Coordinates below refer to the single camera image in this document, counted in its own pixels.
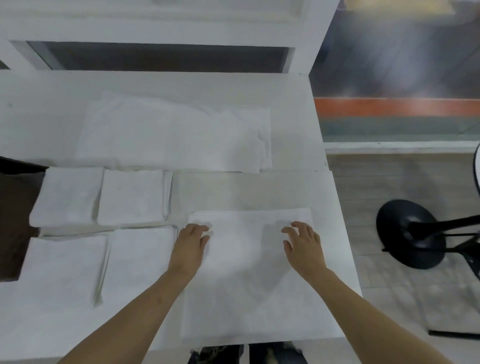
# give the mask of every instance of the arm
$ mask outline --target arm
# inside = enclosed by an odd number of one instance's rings
[[[197,272],[208,227],[180,231],[167,271],[150,288],[72,349],[60,364],[140,364],[179,294]]]
[[[363,364],[451,364],[442,354],[352,291],[325,265],[320,237],[303,222],[282,229],[290,265],[317,291]]]

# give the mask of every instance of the hand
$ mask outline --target hand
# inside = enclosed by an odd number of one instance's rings
[[[290,238],[290,242],[283,241],[283,248],[292,268],[310,282],[319,271],[327,269],[320,236],[304,222],[294,221],[291,225],[293,227],[286,226],[282,229]]]
[[[210,236],[202,237],[208,226],[188,224],[180,230],[179,237],[173,246],[168,270],[184,274],[190,281],[197,273],[204,257],[204,248]]]

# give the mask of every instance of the ripped jeans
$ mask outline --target ripped jeans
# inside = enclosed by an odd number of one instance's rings
[[[251,364],[307,364],[301,350],[291,342],[250,344]],[[204,347],[192,350],[188,364],[238,364],[243,345]]]

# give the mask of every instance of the dark brown fabric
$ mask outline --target dark brown fabric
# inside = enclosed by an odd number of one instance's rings
[[[28,242],[38,235],[28,224],[38,192],[35,183],[0,173],[0,281],[18,279]]]

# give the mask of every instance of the orange stripe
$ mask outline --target orange stripe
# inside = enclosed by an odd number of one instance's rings
[[[315,97],[319,117],[480,116],[480,100]]]

